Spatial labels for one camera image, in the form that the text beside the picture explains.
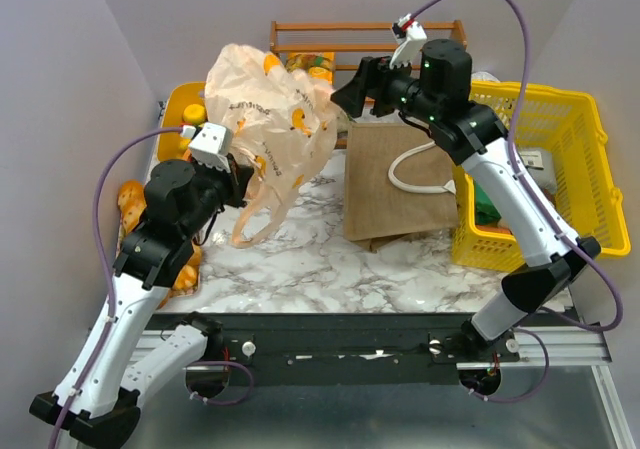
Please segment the orange plastic grocery bag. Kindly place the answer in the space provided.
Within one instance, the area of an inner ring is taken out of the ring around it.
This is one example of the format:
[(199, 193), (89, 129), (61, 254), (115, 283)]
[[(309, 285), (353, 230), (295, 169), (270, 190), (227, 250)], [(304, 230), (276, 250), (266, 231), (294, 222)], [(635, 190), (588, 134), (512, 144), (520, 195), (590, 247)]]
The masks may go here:
[(302, 69), (288, 71), (271, 52), (240, 44), (221, 49), (205, 83), (207, 116), (232, 131), (234, 158), (254, 170), (231, 233), (234, 247), (273, 234), (301, 186), (330, 159), (341, 115), (333, 91)]

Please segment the burlap tote bag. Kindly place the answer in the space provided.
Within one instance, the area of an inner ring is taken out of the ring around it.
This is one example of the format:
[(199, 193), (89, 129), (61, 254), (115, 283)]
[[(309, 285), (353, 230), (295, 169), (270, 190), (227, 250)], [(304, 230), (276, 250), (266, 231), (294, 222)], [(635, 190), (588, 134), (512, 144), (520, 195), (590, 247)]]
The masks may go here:
[(344, 237), (369, 252), (458, 225), (449, 156), (402, 123), (349, 129), (344, 189)]

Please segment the green Real chips bag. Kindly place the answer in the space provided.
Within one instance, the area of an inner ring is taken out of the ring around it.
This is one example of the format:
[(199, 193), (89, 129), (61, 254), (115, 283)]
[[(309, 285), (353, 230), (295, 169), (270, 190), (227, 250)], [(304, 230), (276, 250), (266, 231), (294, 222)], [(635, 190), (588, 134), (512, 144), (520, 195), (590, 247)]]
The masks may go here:
[(474, 200), (475, 223), (482, 226), (496, 225), (501, 215), (477, 182), (474, 182)]

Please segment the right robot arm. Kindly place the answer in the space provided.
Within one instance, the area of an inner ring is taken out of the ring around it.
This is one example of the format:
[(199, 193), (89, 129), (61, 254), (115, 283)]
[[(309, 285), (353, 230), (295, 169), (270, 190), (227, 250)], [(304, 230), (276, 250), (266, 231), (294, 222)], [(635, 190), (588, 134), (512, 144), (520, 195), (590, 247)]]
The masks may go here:
[(501, 282), (500, 292), (463, 326), (465, 338), (488, 346), (535, 313), (594, 262), (601, 247), (581, 237), (537, 186), (509, 132), (487, 105), (470, 100), (472, 59), (451, 39), (426, 42), (421, 68), (394, 67), (388, 57), (365, 57), (331, 100), (351, 117), (392, 112), (423, 122), (423, 131), (480, 185), (519, 244), (523, 265)]

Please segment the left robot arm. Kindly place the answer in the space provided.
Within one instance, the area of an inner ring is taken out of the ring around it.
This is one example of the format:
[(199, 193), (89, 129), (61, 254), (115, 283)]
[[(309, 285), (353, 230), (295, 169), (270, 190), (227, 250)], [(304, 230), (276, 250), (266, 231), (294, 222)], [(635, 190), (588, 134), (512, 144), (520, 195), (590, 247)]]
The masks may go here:
[(192, 257), (195, 236), (225, 207), (244, 206), (252, 175), (247, 166), (219, 170), (181, 159), (153, 168), (140, 222), (107, 270), (110, 286), (99, 317), (64, 379), (35, 396), (32, 415), (89, 448), (120, 448), (134, 432), (144, 404), (181, 369), (218, 366), (228, 375), (236, 368), (220, 324), (197, 313), (138, 363), (129, 361)]

